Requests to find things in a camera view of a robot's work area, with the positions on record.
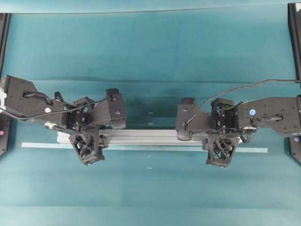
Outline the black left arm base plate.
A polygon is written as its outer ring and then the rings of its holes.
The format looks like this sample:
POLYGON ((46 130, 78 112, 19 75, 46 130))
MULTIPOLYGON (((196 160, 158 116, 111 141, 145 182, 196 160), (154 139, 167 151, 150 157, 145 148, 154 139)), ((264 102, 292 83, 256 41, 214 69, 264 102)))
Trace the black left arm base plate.
POLYGON ((10 132, 11 119, 0 114, 0 157, 5 154, 8 148, 8 137, 10 132))

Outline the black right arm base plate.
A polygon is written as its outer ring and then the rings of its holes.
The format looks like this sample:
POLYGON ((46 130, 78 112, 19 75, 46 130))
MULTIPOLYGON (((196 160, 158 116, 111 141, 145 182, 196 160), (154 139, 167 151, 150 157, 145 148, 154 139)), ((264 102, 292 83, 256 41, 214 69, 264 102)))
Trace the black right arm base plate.
POLYGON ((301 164, 301 137, 285 138, 285 154, 297 164, 301 164))

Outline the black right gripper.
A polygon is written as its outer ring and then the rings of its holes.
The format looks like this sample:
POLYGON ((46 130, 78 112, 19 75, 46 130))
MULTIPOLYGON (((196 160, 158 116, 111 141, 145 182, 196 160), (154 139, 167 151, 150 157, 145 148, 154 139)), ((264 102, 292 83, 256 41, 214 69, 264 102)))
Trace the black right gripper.
POLYGON ((177 139, 180 141, 191 141, 192 131, 207 131, 211 134, 220 134, 226 136, 240 136, 242 131, 238 128, 238 105, 233 100, 217 98, 211 102, 211 114, 199 110, 196 116, 188 120, 197 111, 195 99, 183 98, 177 108, 176 126, 177 139))

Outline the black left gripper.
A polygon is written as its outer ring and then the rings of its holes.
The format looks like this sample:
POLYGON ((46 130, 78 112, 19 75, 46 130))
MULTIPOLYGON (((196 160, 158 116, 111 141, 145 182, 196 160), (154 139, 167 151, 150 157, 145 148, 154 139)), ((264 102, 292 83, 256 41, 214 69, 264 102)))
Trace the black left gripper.
POLYGON ((103 114, 103 125, 112 129, 126 128, 126 109, 122 94, 116 88, 105 91, 105 100, 94 101, 88 97, 73 103, 64 103, 62 132, 99 131, 101 124, 96 116, 103 114))

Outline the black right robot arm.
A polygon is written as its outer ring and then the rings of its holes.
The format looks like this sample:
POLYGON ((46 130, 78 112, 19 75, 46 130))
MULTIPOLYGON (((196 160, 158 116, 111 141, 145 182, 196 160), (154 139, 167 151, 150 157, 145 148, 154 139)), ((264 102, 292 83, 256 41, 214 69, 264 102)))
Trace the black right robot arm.
POLYGON ((178 105, 177 138, 191 140, 194 134, 221 134, 241 137, 255 133, 258 128, 271 128, 282 137, 301 133, 301 97, 269 97, 234 104, 218 98, 211 102, 212 110, 197 109, 195 99, 183 98, 178 105))

